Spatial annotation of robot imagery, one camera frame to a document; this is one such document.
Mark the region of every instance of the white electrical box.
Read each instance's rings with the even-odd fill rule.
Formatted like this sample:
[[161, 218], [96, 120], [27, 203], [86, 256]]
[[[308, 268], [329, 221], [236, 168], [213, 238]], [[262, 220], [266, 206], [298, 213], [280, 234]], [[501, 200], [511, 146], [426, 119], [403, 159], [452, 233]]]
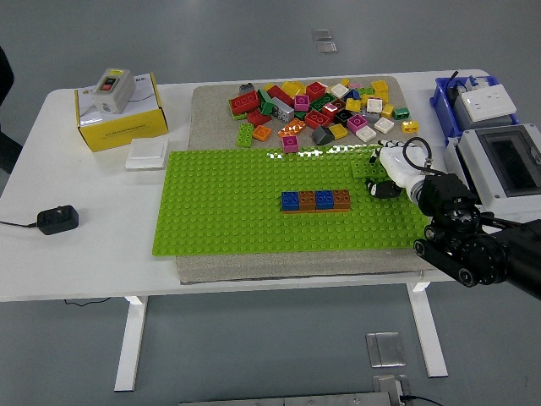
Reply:
[[99, 112], [121, 114], [134, 92], [134, 75], [129, 70], [107, 69], [94, 89], [92, 101]]
[[474, 123], [514, 114], [516, 107], [503, 85], [466, 91], [460, 97]]

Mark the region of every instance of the yellow lego brick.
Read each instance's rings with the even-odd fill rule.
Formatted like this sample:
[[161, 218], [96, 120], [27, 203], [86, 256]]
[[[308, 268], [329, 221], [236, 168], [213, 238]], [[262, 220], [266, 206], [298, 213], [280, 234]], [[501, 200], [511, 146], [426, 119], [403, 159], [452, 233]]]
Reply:
[[383, 110], [381, 110], [381, 117], [385, 117], [390, 120], [394, 108], [395, 107], [392, 104], [385, 104], [385, 107], [383, 107]]
[[344, 138], [347, 135], [347, 130], [341, 124], [331, 125], [329, 127], [329, 130], [335, 136], [335, 140], [339, 140], [340, 138]]
[[375, 91], [374, 97], [381, 99], [383, 101], [383, 104], [387, 104], [389, 102], [389, 93], [387, 93], [386, 91]]
[[281, 89], [288, 95], [290, 96], [292, 99], [296, 96], [296, 95], [300, 95], [300, 94], [303, 94], [301, 93], [301, 91], [304, 92], [304, 94], [306, 94], [306, 86], [303, 85], [302, 83], [300, 82], [284, 82], [284, 84], [281, 86]]
[[361, 101], [355, 99], [347, 99], [346, 101], [346, 110], [350, 112], [360, 112], [361, 111]]
[[410, 134], [417, 133], [419, 131], [419, 123], [415, 120], [402, 121], [402, 133]]
[[371, 85], [374, 91], [383, 91], [385, 93], [389, 91], [389, 86], [384, 80], [376, 80], [375, 82], [372, 82]]

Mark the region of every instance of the metal floor plate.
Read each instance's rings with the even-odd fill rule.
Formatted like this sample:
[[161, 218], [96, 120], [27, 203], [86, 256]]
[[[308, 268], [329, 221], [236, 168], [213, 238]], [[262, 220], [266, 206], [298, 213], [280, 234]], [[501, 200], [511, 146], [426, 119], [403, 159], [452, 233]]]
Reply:
[[374, 368], [404, 366], [404, 349], [397, 332], [371, 332], [366, 335], [370, 364]]

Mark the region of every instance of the table leg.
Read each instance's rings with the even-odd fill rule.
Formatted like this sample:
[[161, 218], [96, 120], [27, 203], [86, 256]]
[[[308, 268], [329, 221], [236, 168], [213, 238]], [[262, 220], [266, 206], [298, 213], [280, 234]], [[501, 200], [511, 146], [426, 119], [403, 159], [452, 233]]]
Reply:
[[124, 340], [118, 361], [115, 392], [133, 391], [139, 362], [139, 349], [145, 326], [147, 296], [127, 296], [129, 301], [128, 318], [124, 330]]
[[429, 377], [448, 376], [438, 332], [432, 311], [430, 311], [429, 299], [424, 291], [425, 287], [422, 288], [421, 283], [407, 283], [406, 285]]

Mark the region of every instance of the green baseplate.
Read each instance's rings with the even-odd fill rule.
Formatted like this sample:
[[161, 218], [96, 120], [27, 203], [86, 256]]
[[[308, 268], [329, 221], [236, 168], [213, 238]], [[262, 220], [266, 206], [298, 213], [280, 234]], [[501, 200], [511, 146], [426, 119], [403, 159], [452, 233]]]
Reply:
[[[428, 219], [404, 193], [377, 200], [375, 145], [172, 152], [153, 255], [411, 248]], [[282, 214], [281, 192], [349, 189], [351, 210]]]

